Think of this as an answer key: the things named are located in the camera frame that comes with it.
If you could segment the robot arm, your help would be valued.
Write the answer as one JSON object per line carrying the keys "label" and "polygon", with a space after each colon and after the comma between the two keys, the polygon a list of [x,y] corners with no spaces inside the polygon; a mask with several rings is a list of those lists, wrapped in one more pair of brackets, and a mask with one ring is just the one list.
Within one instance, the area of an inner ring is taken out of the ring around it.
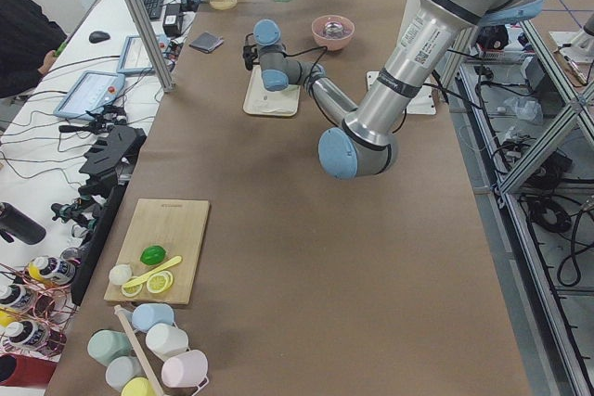
{"label": "robot arm", "polygon": [[338,179],[388,170],[398,152],[393,131],[458,34],[471,26],[516,23],[537,16],[544,0],[420,0],[420,8],[361,103],[352,101],[317,63],[287,56],[271,19],[253,28],[253,53],[267,91],[300,85],[335,126],[318,142],[324,171]]}

